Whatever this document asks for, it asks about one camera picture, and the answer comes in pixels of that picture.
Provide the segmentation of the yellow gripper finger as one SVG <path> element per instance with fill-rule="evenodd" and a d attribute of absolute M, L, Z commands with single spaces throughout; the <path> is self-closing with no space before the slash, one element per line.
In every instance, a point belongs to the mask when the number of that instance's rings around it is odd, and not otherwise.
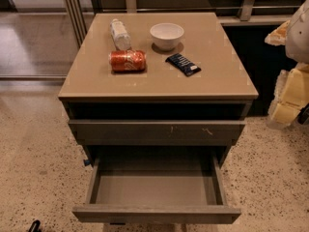
<path fill-rule="evenodd" d="M 298 114 L 298 109 L 278 101 L 272 101 L 268 109 L 269 120 L 284 126 L 289 126 Z"/>
<path fill-rule="evenodd" d="M 286 36 L 287 29 L 290 24 L 290 21 L 287 20 L 282 23 L 279 27 L 269 33 L 265 38 L 265 43 L 270 45 L 285 45 L 286 44 Z"/>

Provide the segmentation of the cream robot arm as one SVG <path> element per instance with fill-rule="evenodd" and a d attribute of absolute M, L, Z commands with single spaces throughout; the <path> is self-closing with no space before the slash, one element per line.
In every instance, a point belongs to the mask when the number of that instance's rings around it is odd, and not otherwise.
<path fill-rule="evenodd" d="M 309 124 L 309 0 L 290 20 L 282 23 L 265 38 L 271 45 L 284 45 L 286 56 L 296 61 L 289 72 L 277 77 L 274 99 L 267 113 L 267 124 L 284 129 L 294 121 Z"/>

